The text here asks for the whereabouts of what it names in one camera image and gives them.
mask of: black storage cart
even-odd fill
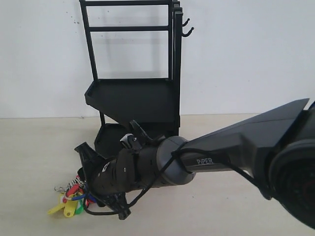
[[[180,80],[183,34],[183,10],[173,0],[80,0],[85,35],[92,67],[93,82],[85,93],[86,103],[100,113],[101,128],[95,150],[103,156],[115,155],[122,148],[120,138],[131,120],[137,121],[151,137],[178,135],[180,127]],[[91,27],[87,7],[167,5],[166,26]],[[97,75],[91,32],[168,31],[168,77],[156,79],[100,79]],[[105,115],[116,123],[106,123]]]

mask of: green key tag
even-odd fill
[[[80,199],[79,201],[78,201],[78,205],[77,205],[77,208],[76,208],[76,210],[75,210],[75,215],[79,215],[79,214],[81,214],[82,212],[83,212],[83,202],[82,202],[82,199]]]

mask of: black hook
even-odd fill
[[[185,23],[183,23],[183,27],[185,27],[185,26],[188,24],[189,21],[190,21],[190,18],[188,18],[188,19],[185,21]]]
[[[191,27],[191,29],[188,31],[188,33],[182,33],[182,37],[188,37],[189,35],[191,35],[192,31],[194,30],[194,27]]]

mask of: white wall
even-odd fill
[[[182,0],[181,114],[260,113],[315,98],[314,0]],[[163,24],[163,7],[93,8],[91,24]],[[77,0],[10,0],[0,7],[0,118],[96,116]],[[95,33],[103,78],[165,76],[166,35]]]

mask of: bunch of keys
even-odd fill
[[[83,189],[80,184],[76,183],[64,194],[59,194],[58,205],[51,208],[47,213],[51,215],[63,209],[63,215],[67,218],[81,214],[84,210],[83,198]],[[93,203],[93,201],[88,199],[86,206],[88,207],[90,203]]]

